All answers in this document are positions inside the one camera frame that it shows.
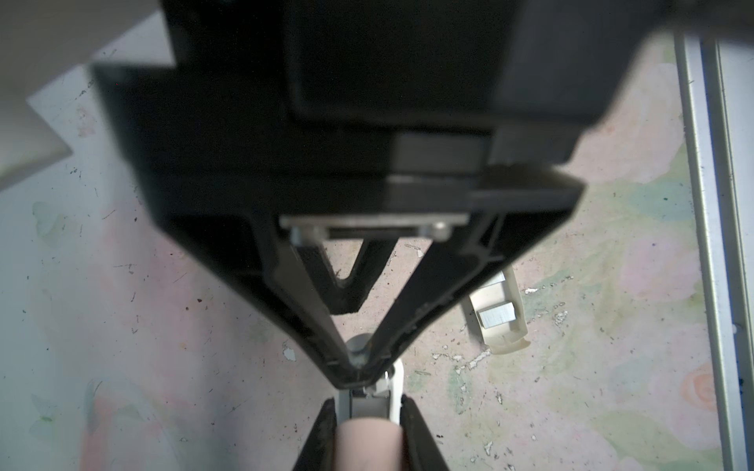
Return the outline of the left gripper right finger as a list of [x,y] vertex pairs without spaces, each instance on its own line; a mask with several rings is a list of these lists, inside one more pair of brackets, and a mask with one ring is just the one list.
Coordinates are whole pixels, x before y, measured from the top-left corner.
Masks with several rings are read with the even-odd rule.
[[416,402],[406,394],[402,396],[400,420],[404,435],[406,470],[449,471]]

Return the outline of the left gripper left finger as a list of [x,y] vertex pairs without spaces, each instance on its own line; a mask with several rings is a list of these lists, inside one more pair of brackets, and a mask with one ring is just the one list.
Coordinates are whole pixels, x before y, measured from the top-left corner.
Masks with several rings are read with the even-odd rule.
[[294,471],[332,471],[338,427],[336,402],[325,400],[298,455]]

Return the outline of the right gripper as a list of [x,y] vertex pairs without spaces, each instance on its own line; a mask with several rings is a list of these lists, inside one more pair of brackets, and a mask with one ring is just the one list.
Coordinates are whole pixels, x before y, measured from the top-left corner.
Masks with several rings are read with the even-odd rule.
[[167,1],[171,67],[93,75],[154,221],[191,236],[573,213],[555,167],[662,1]]

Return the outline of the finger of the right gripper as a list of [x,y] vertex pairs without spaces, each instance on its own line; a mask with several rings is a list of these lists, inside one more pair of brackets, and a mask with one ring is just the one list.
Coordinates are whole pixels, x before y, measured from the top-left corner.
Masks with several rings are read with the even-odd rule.
[[561,226],[576,199],[468,199],[353,204],[359,213],[467,213],[469,222],[449,241],[432,243],[367,346],[368,362],[353,385],[377,380],[437,318],[498,270]]
[[271,219],[173,217],[171,237],[298,343],[339,389],[377,379],[366,351],[349,349],[334,324],[357,312],[377,281],[377,244],[365,241],[339,279],[320,246],[296,247]]

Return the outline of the staple box tray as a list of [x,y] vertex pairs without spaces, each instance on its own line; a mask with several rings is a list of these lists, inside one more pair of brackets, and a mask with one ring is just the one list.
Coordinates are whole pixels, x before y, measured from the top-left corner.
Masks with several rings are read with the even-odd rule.
[[493,355],[530,346],[522,294],[514,268],[507,267],[461,301],[470,333]]

